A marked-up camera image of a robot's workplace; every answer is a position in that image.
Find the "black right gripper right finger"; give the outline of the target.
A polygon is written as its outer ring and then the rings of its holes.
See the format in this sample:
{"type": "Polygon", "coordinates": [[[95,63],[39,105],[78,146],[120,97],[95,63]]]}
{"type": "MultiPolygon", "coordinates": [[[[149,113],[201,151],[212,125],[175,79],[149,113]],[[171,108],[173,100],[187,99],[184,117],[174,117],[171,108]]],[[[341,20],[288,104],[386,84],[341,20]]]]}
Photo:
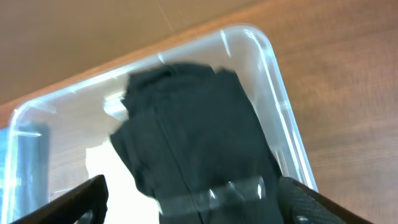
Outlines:
{"type": "Polygon", "coordinates": [[[371,224],[291,177],[279,179],[277,201],[285,223],[371,224]]]}

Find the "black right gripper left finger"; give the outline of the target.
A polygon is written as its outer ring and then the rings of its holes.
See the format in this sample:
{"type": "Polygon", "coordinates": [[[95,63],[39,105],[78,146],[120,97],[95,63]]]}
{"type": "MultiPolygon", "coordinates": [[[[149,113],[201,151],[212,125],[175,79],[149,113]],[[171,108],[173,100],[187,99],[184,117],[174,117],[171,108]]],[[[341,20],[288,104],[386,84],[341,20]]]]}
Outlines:
{"type": "Polygon", "coordinates": [[[18,219],[17,224],[103,224],[109,193],[104,175],[97,175],[42,208],[18,219]]]}

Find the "black cloth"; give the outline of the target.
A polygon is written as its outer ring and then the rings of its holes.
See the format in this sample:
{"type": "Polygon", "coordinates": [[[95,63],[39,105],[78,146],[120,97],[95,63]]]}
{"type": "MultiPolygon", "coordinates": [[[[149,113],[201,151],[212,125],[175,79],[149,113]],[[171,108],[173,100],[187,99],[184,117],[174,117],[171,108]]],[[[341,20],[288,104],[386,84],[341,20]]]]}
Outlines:
{"type": "Polygon", "coordinates": [[[282,223],[281,177],[236,73],[174,63],[132,74],[110,137],[161,223],[282,223]]]}

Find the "white paper label in bin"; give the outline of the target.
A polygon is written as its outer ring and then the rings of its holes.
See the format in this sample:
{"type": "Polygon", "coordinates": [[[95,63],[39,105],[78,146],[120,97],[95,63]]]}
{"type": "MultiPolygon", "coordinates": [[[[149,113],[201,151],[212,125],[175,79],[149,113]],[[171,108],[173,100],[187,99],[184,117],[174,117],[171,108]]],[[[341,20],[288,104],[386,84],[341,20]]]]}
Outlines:
{"type": "Polygon", "coordinates": [[[109,194],[105,223],[159,224],[155,200],[137,190],[133,176],[108,140],[86,149],[86,168],[90,178],[105,177],[109,194]]]}

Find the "clear plastic storage bin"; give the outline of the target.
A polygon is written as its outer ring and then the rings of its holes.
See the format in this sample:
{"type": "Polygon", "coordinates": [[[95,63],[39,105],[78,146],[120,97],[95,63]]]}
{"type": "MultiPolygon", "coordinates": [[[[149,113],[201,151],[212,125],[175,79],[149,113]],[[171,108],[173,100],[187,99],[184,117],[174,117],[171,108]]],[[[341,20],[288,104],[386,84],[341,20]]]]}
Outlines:
{"type": "Polygon", "coordinates": [[[21,103],[9,122],[1,222],[18,220],[88,180],[86,149],[109,141],[127,118],[121,99],[129,74],[172,62],[234,70],[282,173],[316,188],[269,39],[252,26],[229,26],[21,103]]]}

